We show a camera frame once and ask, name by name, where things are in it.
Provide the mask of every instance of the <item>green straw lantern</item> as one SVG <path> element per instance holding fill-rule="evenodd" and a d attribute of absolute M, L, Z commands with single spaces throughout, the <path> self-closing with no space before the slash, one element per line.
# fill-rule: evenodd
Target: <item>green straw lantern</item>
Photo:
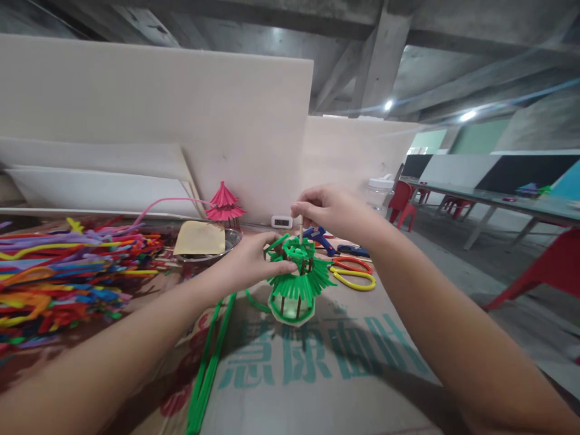
<path fill-rule="evenodd" d="M 328 275 L 327 262 L 314 257 L 314 242 L 300 237 L 279 239 L 268 248 L 270 261 L 288 260 L 296 263 L 298 270 L 293 274 L 270 278 L 272 293 L 268 306 L 276 320 L 291 326 L 301 326 L 314 315 L 315 299 L 328 286 L 336 286 Z M 282 249 L 274 248 L 283 241 Z"/>

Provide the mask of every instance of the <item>green wall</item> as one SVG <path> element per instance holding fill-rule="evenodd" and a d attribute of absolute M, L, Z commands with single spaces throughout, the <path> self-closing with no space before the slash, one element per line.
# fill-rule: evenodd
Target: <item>green wall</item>
<path fill-rule="evenodd" d="M 509 121 L 503 119 L 463 127 L 449 154 L 490 154 Z"/>
<path fill-rule="evenodd" d="M 413 139 L 411 148 L 427 148 L 426 154 L 435 154 L 441 146 L 441 142 L 443 142 L 446 131 L 446 129 L 443 129 L 417 133 L 415 139 Z"/>

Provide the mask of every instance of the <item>metal bowl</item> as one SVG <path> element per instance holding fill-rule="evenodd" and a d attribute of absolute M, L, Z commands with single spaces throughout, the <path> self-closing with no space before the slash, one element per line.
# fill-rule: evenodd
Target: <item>metal bowl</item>
<path fill-rule="evenodd" d="M 225 229 L 225 251 L 221 254 L 213 255 L 189 255 L 182 254 L 175 256 L 179 261 L 184 263 L 200 263 L 200 265 L 210 266 L 217 262 L 221 257 L 230 252 L 242 240 L 242 233 L 232 228 Z"/>

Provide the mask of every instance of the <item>hand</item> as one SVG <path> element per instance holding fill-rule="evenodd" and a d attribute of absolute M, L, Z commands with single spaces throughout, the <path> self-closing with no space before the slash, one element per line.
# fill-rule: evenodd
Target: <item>hand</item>
<path fill-rule="evenodd" d="M 264 247 L 279 238 L 280 235 L 273 232 L 244 236 L 231 252 L 204 272 L 211 274 L 219 288 L 220 298 L 251 287 L 266 278 L 297 270 L 293 262 L 271 263 L 264 259 Z"/>
<path fill-rule="evenodd" d="M 337 237 L 369 247 L 378 231 L 390 225 L 347 188 L 325 184 L 306 189 L 292 204 L 292 217 L 303 216 L 305 227 L 320 227 Z"/>

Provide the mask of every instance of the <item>concrete ceiling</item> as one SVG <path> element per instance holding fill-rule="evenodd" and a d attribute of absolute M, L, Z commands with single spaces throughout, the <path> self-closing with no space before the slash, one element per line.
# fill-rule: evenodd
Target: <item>concrete ceiling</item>
<path fill-rule="evenodd" d="M 577 0 L 0 0 L 0 31 L 312 59 L 312 114 L 445 123 L 473 108 L 509 115 L 574 84 L 579 10 Z"/>

